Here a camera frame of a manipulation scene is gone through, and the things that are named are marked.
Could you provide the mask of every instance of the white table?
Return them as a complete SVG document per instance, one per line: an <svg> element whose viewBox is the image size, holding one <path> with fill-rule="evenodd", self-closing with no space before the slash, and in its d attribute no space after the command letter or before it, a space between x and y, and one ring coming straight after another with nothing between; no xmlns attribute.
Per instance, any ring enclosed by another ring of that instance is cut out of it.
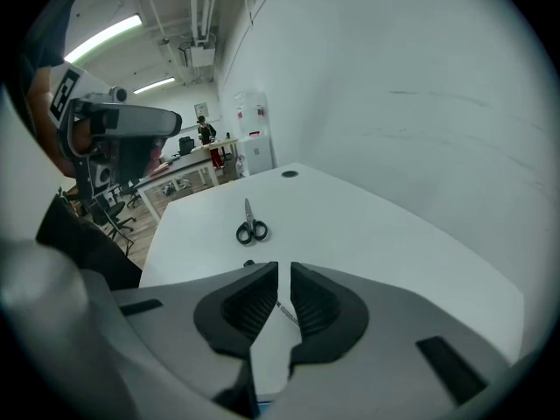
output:
<svg viewBox="0 0 560 420"><path fill-rule="evenodd" d="M203 144L201 146L197 146L193 148L192 151L202 151L202 150L217 150L219 148L223 148L224 146L229 146L229 150L231 151L232 156L234 156L234 160L237 158L237 139L236 138L227 138L224 140L216 140L213 143Z"/></svg>
<svg viewBox="0 0 560 420"><path fill-rule="evenodd" d="M171 165L167 170L161 171L154 176L150 176L140 180L140 182L135 185L135 188L140 193L144 204L146 205L156 222L160 222L161 218L155 207L151 204L150 198L148 198L146 191L150 190L154 186L160 186L169 181L171 181L175 186L175 189L179 191L177 178L179 176L187 174L188 172L199 172L200 179L204 183L205 179L204 174L202 173L203 170L207 171L210 179L212 180L212 185L218 186L219 182L218 178L216 177L216 173L214 172L214 167L212 166L210 153L207 150L200 150L196 153L187 154L186 156L174 160L173 162L171 162Z"/></svg>
<svg viewBox="0 0 560 420"><path fill-rule="evenodd" d="M281 172L296 170L295 178ZM235 230L248 198L267 241L242 246ZM279 262L279 300L290 303L290 262L341 270L414 291L486 338L514 362L523 296L500 272L414 214L301 164L257 174L172 202L153 238L141 286L174 284ZM298 328L278 309L251 349L257 394L282 389Z"/></svg>

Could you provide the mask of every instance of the scissor handle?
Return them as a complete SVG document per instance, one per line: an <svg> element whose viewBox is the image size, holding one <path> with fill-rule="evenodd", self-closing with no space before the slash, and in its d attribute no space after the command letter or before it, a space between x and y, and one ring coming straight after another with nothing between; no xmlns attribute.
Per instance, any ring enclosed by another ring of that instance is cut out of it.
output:
<svg viewBox="0 0 560 420"><path fill-rule="evenodd" d="M263 234L257 234L258 232L258 228L264 228L264 233ZM264 240L266 238L266 235L269 234L269 228L267 227L267 225L262 222L261 220L254 220L253 221L253 236L255 237L255 239L259 242L261 242L262 240Z"/></svg>
<svg viewBox="0 0 560 420"><path fill-rule="evenodd" d="M241 238L242 233L247 234L247 239L242 240L242 238ZM237 232L235 232L235 238L237 238L237 241L240 242L243 245L247 245L253 240L253 232L251 231L251 229L249 227L249 224L247 222L243 222L237 228Z"/></svg>

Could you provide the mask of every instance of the table leg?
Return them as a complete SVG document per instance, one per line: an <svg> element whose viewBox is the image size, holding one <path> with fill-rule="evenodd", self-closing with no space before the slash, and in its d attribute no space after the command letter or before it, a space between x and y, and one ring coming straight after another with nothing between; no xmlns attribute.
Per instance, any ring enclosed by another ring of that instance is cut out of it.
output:
<svg viewBox="0 0 560 420"><path fill-rule="evenodd" d="M116 191L116 187L113 188L112 190L110 190L111 194L113 195L113 201L116 203L116 194L115 194L115 191Z"/></svg>
<svg viewBox="0 0 560 420"><path fill-rule="evenodd" d="M218 182L218 178L216 177L216 172L214 171L214 167L212 166L212 164L207 165L206 169L208 170L208 174L210 175L210 179L212 180L212 185L218 186L220 182Z"/></svg>
<svg viewBox="0 0 560 420"><path fill-rule="evenodd" d="M148 208L148 210L150 211L151 215L154 217L154 219L156 220L156 223L158 224L161 221L161 218L159 217L158 212L156 212L156 209L154 208L154 206L151 204L150 199L148 198L148 195L146 194L146 192L143 189L138 189L138 192L140 193L140 197L143 200L143 203L146 205L146 207Z"/></svg>

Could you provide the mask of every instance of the fluorescent light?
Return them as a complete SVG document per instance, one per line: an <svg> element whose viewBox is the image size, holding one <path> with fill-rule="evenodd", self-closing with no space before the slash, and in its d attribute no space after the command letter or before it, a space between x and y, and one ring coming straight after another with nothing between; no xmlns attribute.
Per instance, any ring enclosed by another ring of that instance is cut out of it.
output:
<svg viewBox="0 0 560 420"><path fill-rule="evenodd" d="M164 84L167 84L168 82L174 82L175 78L167 78L166 80L159 80L158 82L154 82L153 84L150 84L149 86L146 87L142 87L139 88L138 90L135 90L134 93L135 94L140 94L142 92L144 92L145 90L150 90L151 88L156 88L157 86L163 86Z"/></svg>
<svg viewBox="0 0 560 420"><path fill-rule="evenodd" d="M81 58L84 54L93 50L94 48L96 48L106 40L109 40L114 36L116 36L117 34L125 32L130 28L134 28L135 26L139 26L141 24L142 24L142 20L140 20L140 17L136 14L132 17L124 19L122 22L119 22L118 24L111 25L106 30L103 30L102 32L98 32L92 38L86 40L78 48L71 51L64 58L64 60L66 62L74 63L76 60Z"/></svg>

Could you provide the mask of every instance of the black chair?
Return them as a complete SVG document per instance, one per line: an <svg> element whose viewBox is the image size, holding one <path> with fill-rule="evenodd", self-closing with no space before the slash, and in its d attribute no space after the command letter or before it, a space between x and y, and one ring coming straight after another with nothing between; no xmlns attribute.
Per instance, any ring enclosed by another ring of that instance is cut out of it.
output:
<svg viewBox="0 0 560 420"><path fill-rule="evenodd" d="M134 208L134 205L137 203L137 200L142 199L142 196L140 196L140 193L138 193L138 190L135 188L135 185L138 182L140 182L140 179L136 178L131 180L130 182L132 183L132 185L129 184L121 185L121 195L122 196L130 195L130 200L126 203L126 207L132 206L132 208Z"/></svg>
<svg viewBox="0 0 560 420"><path fill-rule="evenodd" d="M111 224L112 228L108 233L108 236L114 240L116 234L121 235L127 242L130 240L121 232L122 229L127 228L130 232L134 231L132 227L125 226L124 224L129 221L136 222L136 218L130 217L126 220L119 220L118 215L124 209L124 201L117 202L113 206L109 206L109 203L105 199L105 196L100 194L94 199L89 200L87 203L87 210L91 213L93 222L100 228L106 226L108 223Z"/></svg>
<svg viewBox="0 0 560 420"><path fill-rule="evenodd" d="M178 153L181 156L190 154L194 148L194 139L189 136L184 136L178 140Z"/></svg>

